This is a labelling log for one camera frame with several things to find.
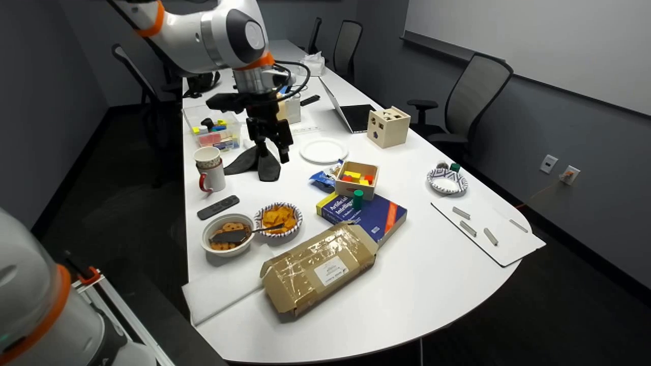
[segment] white table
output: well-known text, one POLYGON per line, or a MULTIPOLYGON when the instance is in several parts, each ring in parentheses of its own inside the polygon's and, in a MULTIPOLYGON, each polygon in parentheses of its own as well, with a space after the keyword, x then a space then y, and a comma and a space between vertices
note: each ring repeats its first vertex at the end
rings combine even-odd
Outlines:
MULTIPOLYGON (((301 51, 290 43, 278 40, 271 47, 275 56, 298 60, 301 51)), ((331 71, 323 82, 345 103, 368 103, 369 99, 331 71)), ((220 92, 230 89, 230 71, 221 74, 220 92)), ((399 346, 427 336, 460 319, 482 302, 486 302, 519 266, 500 268, 480 252, 458 227, 440 215, 429 202, 441 200, 425 185, 425 174, 446 155, 408 132, 407 142, 392 149, 380 149, 364 132, 348 135, 335 118, 329 99, 323 96, 317 80, 309 82, 303 98, 320 94, 322 99, 303 107, 303 121, 293 124, 295 145, 290 161, 282 165, 276 183, 261 183, 256 172, 225 178, 225 189, 205 195, 197 189, 197 170, 192 167, 194 145, 184 126, 184 221, 187 221, 187 274, 189 280, 210 274, 220 262, 205 256, 199 240, 205 221, 197 220, 197 209, 238 195, 242 202, 227 212, 254 215, 261 207, 275 202, 288 202, 303 214, 298 237, 273 252, 284 252, 290 246, 316 237, 327 227, 327 221, 316 215, 316 203, 322 192, 309 185, 309 174, 323 167, 311 165, 298 156, 301 146, 313 140, 338 140, 350 149, 350 158, 380 167, 377 192, 408 209, 407 221, 379 252, 377 265, 360 279, 331 295, 295 321, 280 321, 259 290, 224 313, 201 324, 199 334, 217 354, 231 362, 317 362, 360 356, 391 346, 399 346)), ((204 99, 184 101, 187 121, 197 124, 208 111, 204 99)), ((483 200, 488 205, 506 212, 521 225, 527 220, 503 198, 492 193, 471 174, 463 172, 467 193, 460 203, 483 200)))

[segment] gray wall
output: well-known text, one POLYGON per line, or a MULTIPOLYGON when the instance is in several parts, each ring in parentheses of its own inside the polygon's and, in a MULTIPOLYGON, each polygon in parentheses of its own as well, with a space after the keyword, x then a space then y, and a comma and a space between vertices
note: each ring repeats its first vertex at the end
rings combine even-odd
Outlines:
MULTIPOLYGON (((108 0, 57 0, 72 27, 83 54, 101 85, 108 106, 130 106, 141 101, 141 88, 111 58, 110 47, 120 43, 139 64, 145 78, 159 89, 164 85, 162 64, 148 44, 133 34, 130 24, 108 4, 108 0)), ((208 10, 215 0, 162 0, 168 12, 184 14, 208 10)), ((357 0, 259 0, 271 39, 288 39, 307 44, 316 16, 323 18, 320 47, 331 56, 333 39, 341 18, 354 18, 357 0)))
MULTIPOLYGON (((408 98, 446 101, 463 65, 403 44, 405 14, 407 0, 360 0, 360 85, 399 106, 408 98)), ((482 118, 474 158, 500 187, 651 287, 649 140, 651 118, 515 78, 482 118), (559 156, 552 174, 537 168, 545 152, 559 156), (556 179, 568 165, 581 168, 572 189, 556 179)))
POLYGON ((0 207, 32 225, 106 99, 57 2, 2 2, 0 207))

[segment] dice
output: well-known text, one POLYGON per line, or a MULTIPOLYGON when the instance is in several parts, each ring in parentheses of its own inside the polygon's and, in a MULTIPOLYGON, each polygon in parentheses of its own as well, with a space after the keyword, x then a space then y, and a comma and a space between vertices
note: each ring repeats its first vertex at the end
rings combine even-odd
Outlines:
POLYGON ((410 116, 391 106, 368 113, 366 137, 382 149, 405 145, 410 116))

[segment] bowl of food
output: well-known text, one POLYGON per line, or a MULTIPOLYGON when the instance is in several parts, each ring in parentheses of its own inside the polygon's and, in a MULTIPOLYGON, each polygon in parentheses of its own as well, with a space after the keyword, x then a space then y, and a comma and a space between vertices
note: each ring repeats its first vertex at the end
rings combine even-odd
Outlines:
POLYGON ((254 224, 247 215, 225 214, 212 220, 201 237, 205 252, 215 256, 242 255, 254 237, 254 224))
POLYGON ((259 234, 271 240, 290 239, 298 232, 301 221, 298 209, 288 203, 266 205, 256 215, 259 234))

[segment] wall outlet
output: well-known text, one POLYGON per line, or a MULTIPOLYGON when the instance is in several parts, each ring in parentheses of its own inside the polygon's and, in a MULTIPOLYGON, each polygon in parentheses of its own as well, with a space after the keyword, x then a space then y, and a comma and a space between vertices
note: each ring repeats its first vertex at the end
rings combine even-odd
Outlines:
POLYGON ((541 170, 549 174, 549 170, 553 168, 556 163, 557 163, 557 156, 545 155, 545 158, 541 163, 541 170))
POLYGON ((579 172, 581 170, 577 167, 568 165, 565 170, 557 179, 562 179, 563 185, 574 185, 574 182, 579 172))

